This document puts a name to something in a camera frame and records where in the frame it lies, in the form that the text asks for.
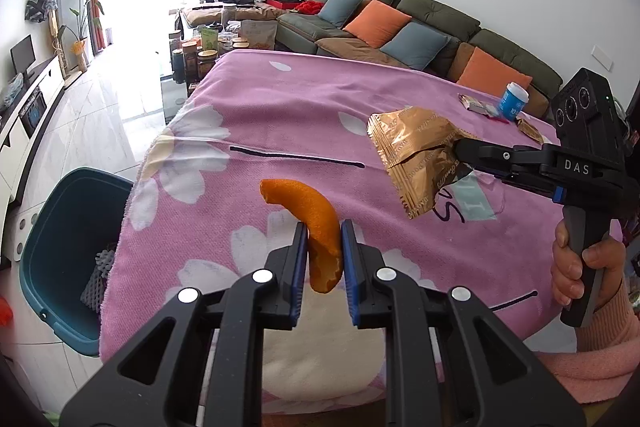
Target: blue plastic bin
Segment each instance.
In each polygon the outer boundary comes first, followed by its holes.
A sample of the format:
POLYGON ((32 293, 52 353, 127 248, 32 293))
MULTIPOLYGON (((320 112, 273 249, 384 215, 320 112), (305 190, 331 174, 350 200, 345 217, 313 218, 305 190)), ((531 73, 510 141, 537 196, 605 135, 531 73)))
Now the blue plastic bin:
POLYGON ((70 172, 47 199, 20 262, 20 286, 38 316, 82 355, 98 355, 100 320, 80 295, 95 255, 120 237, 132 183, 90 168, 70 172))

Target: plant pot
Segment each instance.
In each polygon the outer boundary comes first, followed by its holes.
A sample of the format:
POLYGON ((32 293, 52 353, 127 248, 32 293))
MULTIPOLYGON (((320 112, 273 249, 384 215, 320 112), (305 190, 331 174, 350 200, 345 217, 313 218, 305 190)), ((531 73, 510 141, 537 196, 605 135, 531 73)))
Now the plant pot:
POLYGON ((76 41, 71 45, 71 51, 74 52, 74 55, 78 59, 78 68, 82 73, 86 73, 86 56, 84 55, 84 46, 86 44, 86 39, 81 41, 76 41))

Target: monitor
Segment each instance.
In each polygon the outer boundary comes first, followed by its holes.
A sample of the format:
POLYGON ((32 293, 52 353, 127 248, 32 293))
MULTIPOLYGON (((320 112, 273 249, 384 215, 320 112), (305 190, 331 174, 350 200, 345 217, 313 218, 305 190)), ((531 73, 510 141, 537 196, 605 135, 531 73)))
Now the monitor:
POLYGON ((11 49, 11 60, 14 62, 15 74, 22 73, 27 80, 27 70, 36 61, 31 35, 11 49))

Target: pink blanket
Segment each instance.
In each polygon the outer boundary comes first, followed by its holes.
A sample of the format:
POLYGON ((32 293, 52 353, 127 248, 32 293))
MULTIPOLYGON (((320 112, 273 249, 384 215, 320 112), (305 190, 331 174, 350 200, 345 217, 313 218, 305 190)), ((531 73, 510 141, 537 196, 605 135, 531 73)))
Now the pink blanket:
MULTIPOLYGON (((479 139, 536 145, 514 124, 465 110, 458 93, 496 102, 417 71, 278 52, 225 55, 140 169, 102 306, 101 357, 181 287, 228 287, 290 243, 295 220, 264 203, 263 178, 315 187, 340 219, 354 220, 361 241, 421 285, 468 286, 503 306, 497 314, 521 338, 544 327, 559 313, 549 268, 561 207, 474 172, 444 188, 433 212, 409 220, 367 137, 372 113, 418 105, 479 139)), ((530 121, 557 142, 551 126, 530 121)), ((267 335, 265 412, 357 405, 383 392, 382 332, 354 331, 344 290, 336 291, 319 297, 307 288, 301 326, 267 335)))

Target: red cloth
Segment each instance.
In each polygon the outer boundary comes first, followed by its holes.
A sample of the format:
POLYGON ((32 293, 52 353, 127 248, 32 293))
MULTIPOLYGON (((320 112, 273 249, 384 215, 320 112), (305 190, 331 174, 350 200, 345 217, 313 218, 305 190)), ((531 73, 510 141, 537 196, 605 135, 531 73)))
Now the red cloth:
POLYGON ((318 15, 322 6, 324 6, 323 2, 304 1, 296 6, 296 11, 302 15, 318 15))
POLYGON ((9 303, 4 297, 0 297, 0 326, 8 326, 12 318, 14 318, 14 312, 11 311, 9 303))

